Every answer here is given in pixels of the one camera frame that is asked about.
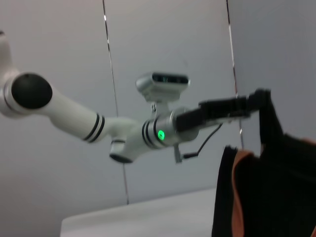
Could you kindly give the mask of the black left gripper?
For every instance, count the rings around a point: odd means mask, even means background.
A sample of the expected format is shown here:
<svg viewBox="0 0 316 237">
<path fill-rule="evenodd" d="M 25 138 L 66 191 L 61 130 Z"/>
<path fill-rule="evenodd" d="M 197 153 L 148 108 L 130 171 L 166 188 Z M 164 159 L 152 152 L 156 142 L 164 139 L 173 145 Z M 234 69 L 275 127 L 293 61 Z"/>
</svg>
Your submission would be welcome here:
<svg viewBox="0 0 316 237">
<path fill-rule="evenodd" d="M 246 119 L 266 107 L 270 100 L 270 90 L 257 89 L 248 96 L 203 101 L 197 108 L 177 115 L 174 127 L 177 132 L 185 132 L 237 119 Z"/>
</svg>

